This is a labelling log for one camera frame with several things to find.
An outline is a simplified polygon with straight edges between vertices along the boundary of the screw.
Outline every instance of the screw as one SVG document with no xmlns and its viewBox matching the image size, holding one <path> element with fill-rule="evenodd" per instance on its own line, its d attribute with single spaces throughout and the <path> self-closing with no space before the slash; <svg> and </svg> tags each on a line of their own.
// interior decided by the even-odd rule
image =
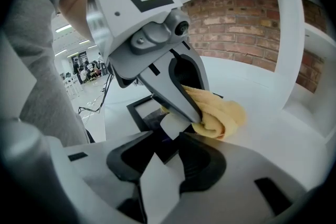
<svg viewBox="0 0 336 224">
<path fill-rule="evenodd" d="M 136 41 L 136 43 L 138 44 L 143 44 L 145 41 L 143 40 L 142 37 L 138 38 L 138 40 Z"/>
</svg>

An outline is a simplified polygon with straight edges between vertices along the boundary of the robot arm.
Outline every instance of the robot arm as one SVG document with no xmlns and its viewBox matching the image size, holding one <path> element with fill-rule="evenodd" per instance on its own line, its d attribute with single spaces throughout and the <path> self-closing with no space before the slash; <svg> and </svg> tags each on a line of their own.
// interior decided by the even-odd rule
<svg viewBox="0 0 336 224">
<path fill-rule="evenodd" d="M 88 0 L 87 21 L 120 87 L 139 79 L 167 109 L 191 122 L 201 111 L 182 84 L 208 90 L 201 58 L 186 41 L 179 0 Z"/>
</svg>

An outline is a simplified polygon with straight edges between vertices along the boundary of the white ceiling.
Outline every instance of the white ceiling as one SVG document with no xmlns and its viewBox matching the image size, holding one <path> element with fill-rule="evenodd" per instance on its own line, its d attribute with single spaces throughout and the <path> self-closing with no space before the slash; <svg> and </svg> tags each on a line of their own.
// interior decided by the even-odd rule
<svg viewBox="0 0 336 224">
<path fill-rule="evenodd" d="M 88 47 L 93 46 L 94 44 L 91 42 L 84 43 L 80 45 L 79 43 L 83 40 L 83 38 L 76 30 L 72 27 L 63 30 L 61 32 L 55 32 L 56 29 L 59 29 L 63 26 L 68 25 L 69 23 L 65 20 L 62 14 L 58 14 L 51 22 L 52 32 L 54 34 L 54 43 L 53 49 L 55 54 L 67 50 L 65 53 L 60 54 L 57 57 L 65 58 L 68 55 L 74 54 L 75 52 L 81 52 L 86 50 Z"/>
</svg>

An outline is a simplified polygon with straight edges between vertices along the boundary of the floor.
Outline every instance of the floor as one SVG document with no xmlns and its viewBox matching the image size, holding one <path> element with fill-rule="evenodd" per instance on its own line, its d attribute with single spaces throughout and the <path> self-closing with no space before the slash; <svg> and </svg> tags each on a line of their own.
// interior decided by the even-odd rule
<svg viewBox="0 0 336 224">
<path fill-rule="evenodd" d="M 104 94 L 102 89 L 105 87 L 107 77 L 108 75 L 102 76 L 82 84 L 83 90 L 79 91 L 79 95 L 70 96 L 72 107 L 76 113 L 78 113 L 79 106 L 92 110 L 99 108 Z M 104 114 L 104 106 L 99 113 L 86 110 L 80 113 L 85 128 L 91 133 L 96 142 L 106 140 Z"/>
</svg>

